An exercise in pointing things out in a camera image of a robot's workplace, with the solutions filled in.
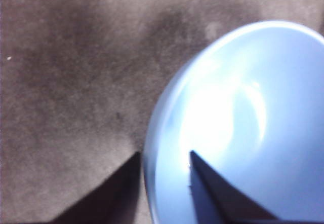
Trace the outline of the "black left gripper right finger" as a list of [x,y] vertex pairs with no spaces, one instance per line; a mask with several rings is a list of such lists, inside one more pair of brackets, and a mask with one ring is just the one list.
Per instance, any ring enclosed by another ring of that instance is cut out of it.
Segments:
[[232,186],[195,151],[190,181],[198,221],[277,221],[278,218]]

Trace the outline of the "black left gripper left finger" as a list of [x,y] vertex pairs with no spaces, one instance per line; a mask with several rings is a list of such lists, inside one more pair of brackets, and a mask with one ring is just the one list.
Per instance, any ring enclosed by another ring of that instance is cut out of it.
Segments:
[[139,198],[141,154],[134,153],[108,179],[51,223],[133,223]]

